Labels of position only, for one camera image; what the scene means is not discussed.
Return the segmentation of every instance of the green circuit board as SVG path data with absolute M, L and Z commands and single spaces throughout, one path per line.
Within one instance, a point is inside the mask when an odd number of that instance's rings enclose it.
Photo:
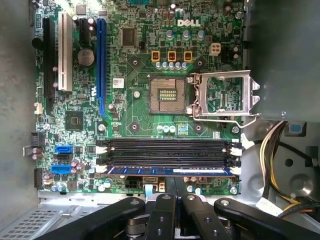
M 101 115 L 97 99 L 97 61 L 95 59 L 87 66 L 79 58 L 79 52 L 83 49 L 91 50 L 96 57 L 95 34 L 90 34 L 89 42 L 84 46 L 80 42 L 79 28 L 73 24 L 72 91 L 56 89 L 51 112 L 46 111 L 48 103 L 44 97 L 43 52 L 37 49 L 35 51 L 35 99 L 43 109 L 40 114 L 37 113 L 36 131 L 45 133 L 44 156 L 36 164 L 43 169 L 44 174 L 57 163 L 54 158 L 56 145 L 72 145 L 73 157 L 92 167 L 98 157 L 95 149 L 97 139 L 240 140 L 240 133 L 232 132 L 234 124 L 199 123 L 190 118 L 185 110 L 195 100 L 194 87 L 186 82 L 187 76 L 192 73 L 243 69 L 243 3 L 232 2 L 229 13 L 226 13 L 224 1 L 221 0 L 150 0 L 140 4 L 141 2 L 143 1 L 81 0 L 75 4 L 72 0 L 43 0 L 36 10 L 35 37 L 43 37 L 44 18 L 50 18 L 55 23 L 56 65 L 59 12 L 76 15 L 79 20 L 103 18 L 107 23 L 107 77 L 103 102 L 106 116 Z M 169 10 L 171 4 L 176 4 L 173 14 Z M 210 55 L 210 47 L 214 43 L 221 46 L 221 53 L 217 56 Z M 241 108 L 241 99 L 241 81 L 209 81 L 207 104 L 211 112 L 218 108 L 238 110 Z M 174 131 L 165 131 L 165 128 L 172 126 Z M 207 195 L 229 195 L 231 187 L 239 188 L 238 177 L 224 179 L 226 180 L 215 181 L 212 178 L 215 184 L 200 184 L 201 192 Z M 113 184 L 102 191 L 104 193 L 144 192 L 143 182 L 142 185 L 128 187 L 124 178 L 98 173 L 93 176 L 90 175 L 89 168 L 82 173 L 45 180 L 44 187 L 39 190 L 51 191 L 52 185 L 65 183 L 67 192 L 98 193 L 101 192 L 98 186 L 103 185 L 106 180 Z M 163 182 L 159 177 L 158 190 L 159 184 Z

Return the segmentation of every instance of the white connector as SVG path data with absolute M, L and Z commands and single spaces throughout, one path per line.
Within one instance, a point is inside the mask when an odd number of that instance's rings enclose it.
M 210 56 L 218 56 L 221 52 L 221 44 L 220 43 L 211 43 L 209 47 L 209 55 Z
M 66 12 L 59 12 L 59 53 L 58 53 L 58 89 L 71 92 L 73 89 L 73 21 Z

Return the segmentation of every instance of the dell logo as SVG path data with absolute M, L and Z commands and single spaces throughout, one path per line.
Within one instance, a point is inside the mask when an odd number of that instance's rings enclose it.
M 201 27 L 199 20 L 178 20 L 178 27 Z

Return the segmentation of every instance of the motherboard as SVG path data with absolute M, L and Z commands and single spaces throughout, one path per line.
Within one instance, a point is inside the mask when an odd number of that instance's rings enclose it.
M 33 4 L 36 126 L 25 154 L 39 191 L 146 194 L 182 177 L 190 193 L 239 193 L 241 117 L 192 112 L 193 79 L 243 69 L 243 1 Z M 240 110 L 242 84 L 211 77 L 208 112 Z

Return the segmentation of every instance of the white pci slot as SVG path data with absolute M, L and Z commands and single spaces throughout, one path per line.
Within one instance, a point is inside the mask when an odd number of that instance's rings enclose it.
M 65 92 L 71 92 L 73 89 L 73 21 L 66 12 L 59 12 L 59 69 L 58 69 L 58 89 Z

